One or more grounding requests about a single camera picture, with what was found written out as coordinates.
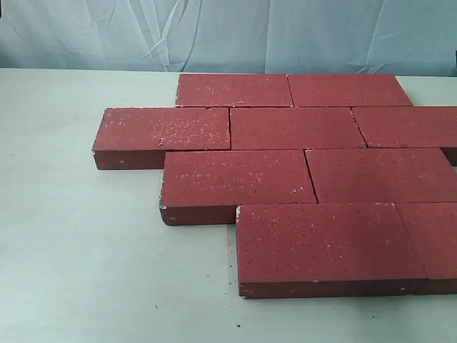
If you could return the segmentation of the red brick front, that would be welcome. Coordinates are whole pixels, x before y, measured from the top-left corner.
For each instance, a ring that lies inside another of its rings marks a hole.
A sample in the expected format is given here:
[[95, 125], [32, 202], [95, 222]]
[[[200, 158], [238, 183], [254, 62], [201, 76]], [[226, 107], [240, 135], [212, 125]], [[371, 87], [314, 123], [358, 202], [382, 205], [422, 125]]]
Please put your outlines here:
[[363, 149], [345, 107], [258, 107], [230, 110], [233, 150]]

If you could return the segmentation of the red brick rear left base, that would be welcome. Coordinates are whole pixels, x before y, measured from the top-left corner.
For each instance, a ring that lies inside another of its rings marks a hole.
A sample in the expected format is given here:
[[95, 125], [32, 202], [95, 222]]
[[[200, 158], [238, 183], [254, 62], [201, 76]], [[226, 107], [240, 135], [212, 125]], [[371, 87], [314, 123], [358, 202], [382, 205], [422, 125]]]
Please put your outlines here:
[[181, 74], [176, 105], [183, 107], [292, 107], [285, 74]]

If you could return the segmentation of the red brick base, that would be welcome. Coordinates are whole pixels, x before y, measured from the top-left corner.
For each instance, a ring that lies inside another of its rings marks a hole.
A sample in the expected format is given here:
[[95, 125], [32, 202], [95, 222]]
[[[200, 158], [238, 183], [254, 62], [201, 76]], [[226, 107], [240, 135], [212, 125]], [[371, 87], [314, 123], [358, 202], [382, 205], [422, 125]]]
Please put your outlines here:
[[247, 299], [407, 295], [427, 279], [392, 203], [243, 205], [236, 249]]
[[427, 276], [416, 294], [455, 294], [456, 204], [410, 203], [396, 208]]
[[351, 111], [369, 148], [439, 148], [456, 166], [456, 107], [367, 106]]
[[183, 107], [292, 107], [285, 74], [181, 74], [176, 105]]
[[412, 106], [393, 74], [292, 74], [296, 107]]

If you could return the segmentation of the red brick front left base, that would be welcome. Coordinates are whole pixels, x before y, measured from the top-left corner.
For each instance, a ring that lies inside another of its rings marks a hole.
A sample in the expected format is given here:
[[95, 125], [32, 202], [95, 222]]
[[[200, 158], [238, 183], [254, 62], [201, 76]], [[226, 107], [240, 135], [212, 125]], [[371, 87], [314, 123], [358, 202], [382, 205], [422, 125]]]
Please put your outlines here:
[[243, 205], [236, 249], [247, 299], [407, 295], [427, 279], [392, 203]]

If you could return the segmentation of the red brick rear middle base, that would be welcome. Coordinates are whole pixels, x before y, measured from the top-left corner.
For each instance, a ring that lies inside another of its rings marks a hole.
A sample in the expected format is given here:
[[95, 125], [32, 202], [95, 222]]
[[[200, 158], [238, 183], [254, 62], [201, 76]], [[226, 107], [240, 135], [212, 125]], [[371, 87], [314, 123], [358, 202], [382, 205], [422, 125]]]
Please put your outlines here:
[[412, 106], [393, 74], [292, 74], [296, 107]]

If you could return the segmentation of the red brick right rear base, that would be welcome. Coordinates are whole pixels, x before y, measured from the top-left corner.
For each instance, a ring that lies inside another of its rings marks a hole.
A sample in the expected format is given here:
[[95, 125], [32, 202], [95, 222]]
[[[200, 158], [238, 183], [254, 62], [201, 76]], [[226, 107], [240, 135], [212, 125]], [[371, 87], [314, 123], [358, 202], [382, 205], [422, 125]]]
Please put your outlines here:
[[369, 148], [439, 148], [456, 166], [456, 107], [367, 106], [351, 111]]

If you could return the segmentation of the red brick middle row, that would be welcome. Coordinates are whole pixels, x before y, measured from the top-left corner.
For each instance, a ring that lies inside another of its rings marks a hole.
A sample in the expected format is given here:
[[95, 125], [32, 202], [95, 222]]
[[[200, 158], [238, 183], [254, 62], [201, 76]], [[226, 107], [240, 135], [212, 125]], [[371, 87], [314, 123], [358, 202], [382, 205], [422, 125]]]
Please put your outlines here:
[[438, 148], [309, 150], [320, 203], [456, 201], [456, 171]]

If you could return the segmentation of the red brick front right base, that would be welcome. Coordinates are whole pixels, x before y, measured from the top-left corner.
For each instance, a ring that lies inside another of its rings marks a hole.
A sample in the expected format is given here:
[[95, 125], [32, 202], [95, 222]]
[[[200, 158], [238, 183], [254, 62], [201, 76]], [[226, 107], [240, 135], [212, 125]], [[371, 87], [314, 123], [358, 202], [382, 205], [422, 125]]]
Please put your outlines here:
[[416, 294], [455, 294], [456, 204], [410, 203], [396, 208], [427, 276]]

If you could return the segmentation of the light blue backdrop cloth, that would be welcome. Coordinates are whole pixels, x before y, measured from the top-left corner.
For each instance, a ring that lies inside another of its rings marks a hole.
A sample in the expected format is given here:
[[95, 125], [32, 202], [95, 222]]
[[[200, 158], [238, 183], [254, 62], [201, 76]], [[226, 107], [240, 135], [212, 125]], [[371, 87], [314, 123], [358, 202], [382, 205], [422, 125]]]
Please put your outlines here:
[[456, 75], [454, 1], [3, 1], [1, 65]]

